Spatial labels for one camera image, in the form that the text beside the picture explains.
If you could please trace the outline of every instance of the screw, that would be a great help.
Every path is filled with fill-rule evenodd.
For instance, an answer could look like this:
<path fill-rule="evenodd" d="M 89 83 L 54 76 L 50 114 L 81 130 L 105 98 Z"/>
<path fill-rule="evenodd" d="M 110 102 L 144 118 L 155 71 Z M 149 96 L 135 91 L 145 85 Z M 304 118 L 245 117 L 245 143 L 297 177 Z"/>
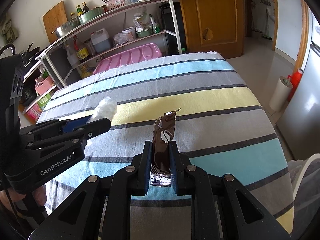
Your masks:
<path fill-rule="evenodd" d="M 226 174 L 226 175 L 224 175 L 224 179 L 226 181 L 233 181 L 235 179 L 235 177 L 232 176 L 231 174 Z"/>
<path fill-rule="evenodd" d="M 188 170 L 188 171 L 195 171 L 196 169 L 197 169 L 197 167 L 194 166 L 194 165 L 188 165 L 188 166 L 187 166 L 187 170 Z"/>
<path fill-rule="evenodd" d="M 133 171 L 135 171 L 135 166 L 132 166 L 132 165 L 129 165 L 129 166 L 126 166 L 126 168 L 125 168 L 125 170 L 127 171 L 127 172 L 133 172 Z"/>
<path fill-rule="evenodd" d="M 98 179 L 98 177 L 96 175 L 91 175 L 89 178 L 88 178 L 88 181 L 89 182 L 96 182 Z"/>

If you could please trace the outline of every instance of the striped bedsheet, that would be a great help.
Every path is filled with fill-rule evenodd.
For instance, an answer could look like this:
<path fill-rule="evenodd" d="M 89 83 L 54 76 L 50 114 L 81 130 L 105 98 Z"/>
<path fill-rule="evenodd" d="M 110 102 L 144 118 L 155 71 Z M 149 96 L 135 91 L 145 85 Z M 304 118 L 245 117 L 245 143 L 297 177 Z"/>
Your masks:
<path fill-rule="evenodd" d="M 98 73 L 57 91 L 38 122 L 92 114 L 100 100 L 117 101 L 111 130 L 85 148 L 85 159 L 47 183 L 51 212 L 91 174 L 105 177 L 129 165 L 163 113 L 177 113 L 180 152 L 209 174 L 231 173 L 289 232 L 291 180 L 279 140 L 261 105 L 217 53 L 162 57 Z M 189 196 L 150 186 L 131 200 L 131 239 L 190 239 Z"/>

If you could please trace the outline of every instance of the label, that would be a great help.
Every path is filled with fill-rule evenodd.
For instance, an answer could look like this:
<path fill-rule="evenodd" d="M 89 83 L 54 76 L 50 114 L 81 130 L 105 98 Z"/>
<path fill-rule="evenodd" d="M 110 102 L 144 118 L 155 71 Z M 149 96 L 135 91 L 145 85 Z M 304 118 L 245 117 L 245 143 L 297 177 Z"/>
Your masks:
<path fill-rule="evenodd" d="M 161 131 L 161 139 L 164 143 L 170 142 L 170 136 L 166 131 Z"/>
<path fill-rule="evenodd" d="M 77 57 L 79 60 L 82 60 L 88 56 L 89 56 L 89 52 L 88 52 L 87 48 L 83 48 L 83 49 L 80 49 L 77 51 Z"/>
<path fill-rule="evenodd" d="M 40 175 L 44 176 L 45 174 L 48 174 L 50 171 L 53 171 L 55 168 L 58 168 L 60 165 L 66 163 L 67 161 L 71 160 L 72 156 L 71 154 L 69 156 L 67 156 L 67 159 L 63 158 L 61 161 L 52 164 L 50 167 L 48 167 L 46 170 L 44 171 L 40 171 Z"/>

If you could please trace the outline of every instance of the wooden cutting board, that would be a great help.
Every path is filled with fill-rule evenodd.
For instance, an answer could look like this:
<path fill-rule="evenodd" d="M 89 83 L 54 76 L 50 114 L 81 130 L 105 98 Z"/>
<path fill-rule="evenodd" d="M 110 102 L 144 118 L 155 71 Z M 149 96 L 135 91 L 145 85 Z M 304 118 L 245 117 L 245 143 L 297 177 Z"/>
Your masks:
<path fill-rule="evenodd" d="M 64 2 L 61 1 L 53 8 L 51 8 L 43 17 L 44 28 L 47 33 L 50 44 L 54 43 L 58 38 L 52 33 L 56 28 L 65 24 L 67 20 L 67 15 L 64 10 Z"/>

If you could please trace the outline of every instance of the stainless steel pot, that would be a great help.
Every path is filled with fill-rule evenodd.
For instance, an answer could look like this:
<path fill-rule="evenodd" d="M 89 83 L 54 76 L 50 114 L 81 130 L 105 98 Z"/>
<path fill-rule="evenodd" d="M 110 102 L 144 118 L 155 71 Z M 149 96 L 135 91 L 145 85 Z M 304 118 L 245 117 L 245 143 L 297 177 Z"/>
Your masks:
<path fill-rule="evenodd" d="M 105 13 L 104 9 L 102 7 L 97 7 L 97 8 L 94 8 L 94 9 L 80 15 L 78 17 L 78 19 L 79 19 L 80 23 L 83 24 L 83 23 L 90 21 L 91 19 L 103 14 L 103 13 Z"/>
<path fill-rule="evenodd" d="M 56 28 L 56 30 L 52 33 L 55 33 L 55 35 L 58 38 L 61 38 L 71 30 L 73 30 L 74 28 L 78 27 L 79 25 L 80 25 L 80 21 L 79 21 L 79 18 L 77 17 L 76 19 L 68 21 L 65 24 L 61 25 L 60 27 Z"/>

